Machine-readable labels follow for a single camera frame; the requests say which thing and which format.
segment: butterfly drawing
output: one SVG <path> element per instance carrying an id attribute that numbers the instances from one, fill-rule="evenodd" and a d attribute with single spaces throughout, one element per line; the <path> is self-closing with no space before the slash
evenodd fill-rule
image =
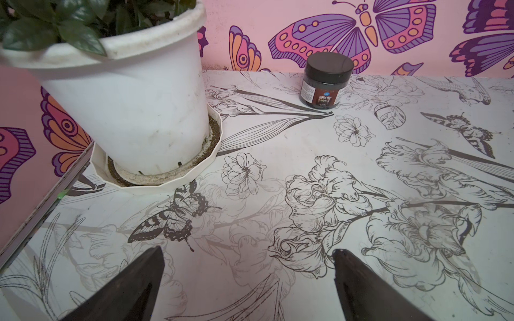
<path id="1" fill-rule="evenodd" d="M 137 226 L 128 238 L 128 243 L 151 240 L 161 232 L 164 232 L 167 239 L 186 240 L 187 243 L 193 229 L 191 220 L 212 207 L 202 194 L 195 191 L 196 180 L 177 188 L 169 206 Z"/>
<path id="2" fill-rule="evenodd" d="M 422 67 L 423 63 L 417 65 L 411 65 L 410 63 L 403 63 L 401 66 L 396 68 L 391 74 L 392 76 L 412 76 L 418 69 Z"/>
<path id="3" fill-rule="evenodd" d="M 420 3 L 433 1 L 435 0 L 375 0 L 375 27 L 368 12 L 368 4 L 355 6 L 346 1 L 334 0 L 334 5 L 353 6 L 361 26 L 356 27 L 357 21 L 344 14 L 308 17 L 289 25 L 268 42 L 271 56 L 274 59 L 291 59 L 303 68 L 307 58 L 313 53 L 338 52 L 353 60 L 353 73 L 361 73 L 371 62 L 371 50 L 366 38 L 373 46 L 378 47 L 379 35 L 380 42 L 391 53 L 401 53 L 432 40 L 435 5 Z"/>
<path id="4" fill-rule="evenodd" d="M 458 93 L 458 98 L 470 106 L 478 103 L 483 103 L 484 105 L 491 104 L 491 96 L 475 78 L 472 78 L 474 86 L 460 82 L 457 78 L 445 77 L 447 81 L 438 81 L 428 77 L 417 78 L 432 88 Z"/>
<path id="5" fill-rule="evenodd" d="M 92 140 L 43 87 L 41 96 L 43 133 L 53 146 L 64 150 L 52 158 L 55 175 L 63 176 Z"/>
<path id="6" fill-rule="evenodd" d="M 238 26 L 230 27 L 228 44 L 232 70 L 259 70 L 262 62 L 261 52 Z"/>
<path id="7" fill-rule="evenodd" d="M 489 69 L 514 53 L 514 0 L 471 0 L 464 33 L 496 31 L 458 44 L 450 53 L 451 61 L 463 62 L 466 77 Z M 514 67 L 514 55 L 503 69 Z"/>
<path id="8" fill-rule="evenodd" d="M 468 143 L 470 143 L 471 146 L 480 153 L 485 154 L 490 158 L 494 158 L 492 147 L 486 143 L 486 141 L 490 141 L 492 139 L 492 134 L 501 133 L 493 133 L 483 128 L 471 126 L 469 120 L 467 120 L 463 115 L 450 115 L 443 117 L 436 114 L 426 114 L 424 112 L 421 114 L 434 123 L 456 130 L 459 134 L 462 134 Z"/>
<path id="9" fill-rule="evenodd" d="M 34 146 L 24 129 L 0 127 L 0 204 L 11 197 L 16 170 L 34 155 Z"/>
<path id="10" fill-rule="evenodd" d="M 196 36 L 198 37 L 198 48 L 200 49 L 200 57 L 204 56 L 204 48 L 209 44 L 207 39 L 205 38 L 205 31 L 207 28 L 205 26 L 202 26 L 198 31 L 196 32 Z"/>

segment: white plastic flower pot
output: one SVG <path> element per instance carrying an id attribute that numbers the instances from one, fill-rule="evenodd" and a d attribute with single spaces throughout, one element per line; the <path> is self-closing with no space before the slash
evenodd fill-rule
<path id="1" fill-rule="evenodd" d="M 209 134 L 196 31 L 205 7 L 168 22 L 100 40 L 107 57 L 69 44 L 44 51 L 0 49 L 41 85 L 128 172 L 156 175 L 193 159 Z"/>

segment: jar label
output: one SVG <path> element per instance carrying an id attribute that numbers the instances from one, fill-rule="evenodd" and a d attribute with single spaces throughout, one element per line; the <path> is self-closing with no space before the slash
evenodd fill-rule
<path id="1" fill-rule="evenodd" d="M 303 81 L 300 95 L 307 102 L 317 106 L 333 106 L 339 104 L 343 96 L 343 90 L 327 90 L 314 88 Z"/>
<path id="2" fill-rule="evenodd" d="M 300 96 L 302 96 L 302 98 L 305 99 L 306 101 L 308 101 L 309 103 L 312 103 L 315 91 L 316 91 L 316 88 L 307 84 L 304 80 L 303 84 L 302 84 L 302 91 L 300 92 Z"/>

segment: black jar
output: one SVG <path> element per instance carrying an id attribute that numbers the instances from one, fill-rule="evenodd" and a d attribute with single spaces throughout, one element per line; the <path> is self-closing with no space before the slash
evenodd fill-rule
<path id="1" fill-rule="evenodd" d="M 316 52 L 310 55 L 305 67 L 300 100 L 316 109 L 336 107 L 353 68 L 353 61 L 340 53 Z"/>

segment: pot saucer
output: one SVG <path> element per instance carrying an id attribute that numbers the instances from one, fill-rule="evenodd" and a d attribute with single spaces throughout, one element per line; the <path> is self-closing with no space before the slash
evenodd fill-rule
<path id="1" fill-rule="evenodd" d="M 223 136 L 221 116 L 209 105 L 207 105 L 207 110 L 211 122 L 214 120 L 219 127 L 219 139 L 216 141 L 211 124 L 209 137 L 204 142 L 201 152 L 188 163 L 159 175 L 137 175 L 124 170 L 113 162 L 105 151 L 95 143 L 90 160 L 95 174 L 107 185 L 134 195 L 170 193 L 178 187 L 192 182 L 214 162 L 221 146 L 221 137 Z"/>

